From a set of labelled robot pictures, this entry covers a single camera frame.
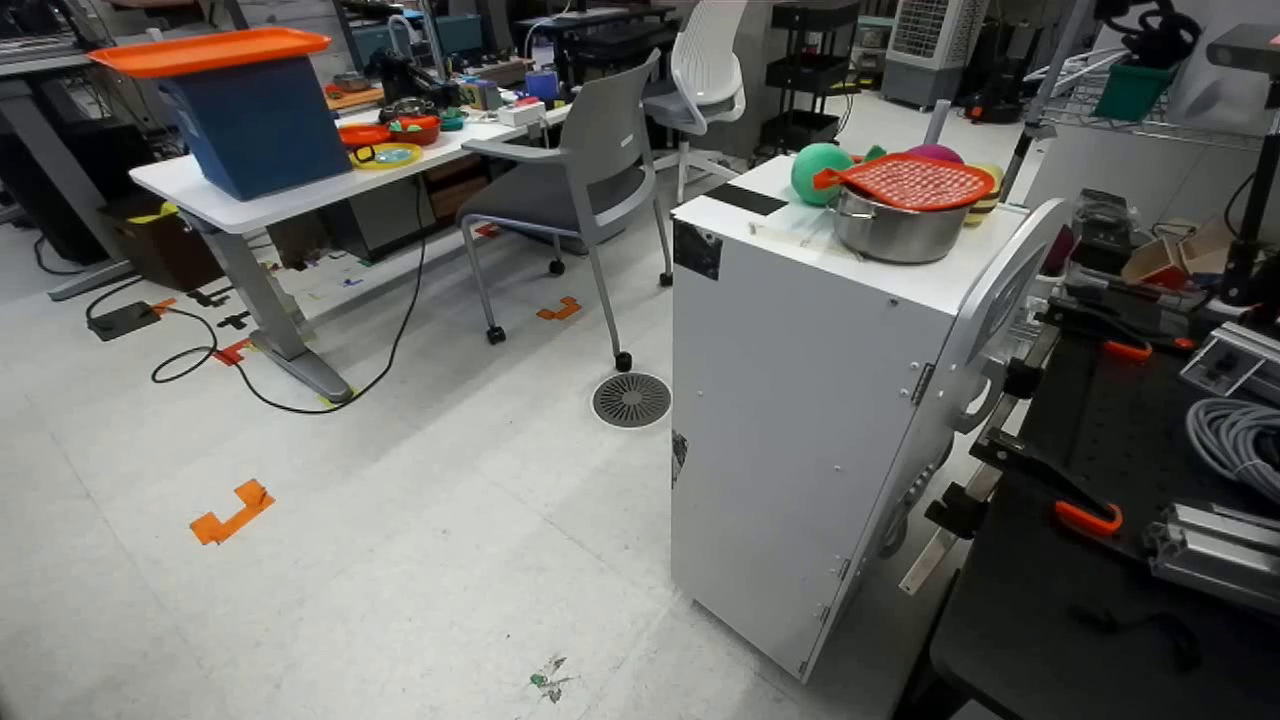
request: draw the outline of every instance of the white cabinet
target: white cabinet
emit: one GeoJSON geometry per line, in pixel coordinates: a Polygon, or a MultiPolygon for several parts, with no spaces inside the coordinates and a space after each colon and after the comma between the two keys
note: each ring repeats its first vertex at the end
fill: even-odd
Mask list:
{"type": "MultiPolygon", "coordinates": [[[[788,166],[735,185],[791,195],[788,166]]],[[[834,242],[815,207],[674,207],[674,584],[809,678],[858,574],[911,551],[911,500],[1064,219],[994,207],[949,261],[891,267],[834,242]]]]}

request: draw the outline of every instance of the office chair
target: office chair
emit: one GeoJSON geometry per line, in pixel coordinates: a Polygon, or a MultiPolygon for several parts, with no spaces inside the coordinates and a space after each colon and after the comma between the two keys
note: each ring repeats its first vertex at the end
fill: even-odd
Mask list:
{"type": "Polygon", "coordinates": [[[488,319],[488,343],[505,341],[505,328],[490,317],[488,285],[479,271],[474,225],[498,225],[514,230],[552,234],[554,261],[552,277],[562,271],[559,240],[574,234],[587,249],[594,291],[604,305],[609,343],[616,371],[631,371],[631,356],[618,349],[599,240],[631,219],[644,204],[654,214],[654,240],[662,252],[658,288],[670,288],[670,249],[666,219],[654,193],[654,171],[647,163],[644,132],[644,83],[658,52],[644,63],[587,80],[571,100],[571,110],[559,132],[559,146],[525,146],[525,145],[465,145],[474,157],[513,160],[514,166],[479,189],[465,207],[465,242],[471,261],[471,278],[488,319]]]}
{"type": "Polygon", "coordinates": [[[644,100],[658,126],[679,132],[674,204],[682,201],[689,166],[731,181],[740,171],[722,153],[690,153],[689,135],[707,135],[713,124],[731,124],[749,110],[744,67],[731,52],[749,0],[701,0],[670,47],[670,87],[644,100]]]}

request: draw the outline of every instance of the gray chair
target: gray chair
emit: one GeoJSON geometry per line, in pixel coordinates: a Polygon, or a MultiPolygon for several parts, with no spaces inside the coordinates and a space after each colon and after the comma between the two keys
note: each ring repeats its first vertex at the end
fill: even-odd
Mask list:
{"type": "Polygon", "coordinates": [[[552,277],[562,271],[559,242],[579,240],[587,249],[594,291],[604,305],[616,371],[631,371],[631,356],[618,343],[599,267],[599,240],[623,229],[647,204],[662,252],[658,288],[670,288],[666,210],[658,204],[654,171],[647,163],[647,132],[638,102],[654,63],[658,52],[652,52],[644,63],[626,70],[587,80],[571,100],[559,146],[466,145],[466,153],[474,157],[514,163],[461,207],[465,242],[488,319],[488,343],[498,343],[508,337],[490,317],[488,285],[479,271],[479,242],[471,240],[474,225],[546,234],[554,249],[552,277]]]}

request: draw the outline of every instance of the table leg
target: table leg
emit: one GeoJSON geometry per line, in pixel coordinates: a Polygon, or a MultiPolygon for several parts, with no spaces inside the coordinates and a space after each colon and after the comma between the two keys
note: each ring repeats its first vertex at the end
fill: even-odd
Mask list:
{"type": "Polygon", "coordinates": [[[183,214],[216,254],[216,264],[236,285],[243,306],[257,319],[251,343],[263,349],[287,375],[317,386],[318,394],[344,405],[351,400],[351,384],[322,364],[299,337],[303,311],[295,301],[276,285],[268,267],[257,264],[251,242],[243,234],[227,234],[195,214],[183,214]]]}
{"type": "Polygon", "coordinates": [[[93,240],[111,254],[103,264],[83,267],[83,277],[51,288],[48,294],[73,301],[73,294],[83,294],[93,288],[103,288],[103,285],[128,277],[130,267],[128,267],[128,261],[121,261],[117,234],[111,234],[107,219],[98,214],[103,195],[95,193],[95,185],[87,181],[81,160],[66,153],[66,145],[57,135],[57,126],[42,119],[42,110],[35,106],[35,97],[24,80],[0,83],[0,116],[8,119],[14,138],[32,153],[40,171],[62,193],[62,201],[73,204],[81,225],[93,230],[93,240]]]}

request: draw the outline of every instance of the orange tray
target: orange tray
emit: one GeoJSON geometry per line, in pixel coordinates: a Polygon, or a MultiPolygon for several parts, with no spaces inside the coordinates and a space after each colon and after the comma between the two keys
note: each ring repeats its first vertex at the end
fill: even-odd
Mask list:
{"type": "Polygon", "coordinates": [[[210,37],[160,41],[160,43],[98,47],[93,52],[93,58],[107,63],[121,74],[170,80],[170,74],[295,58],[322,47],[326,47],[326,37],[318,32],[268,23],[248,32],[210,32],[210,37]]]}

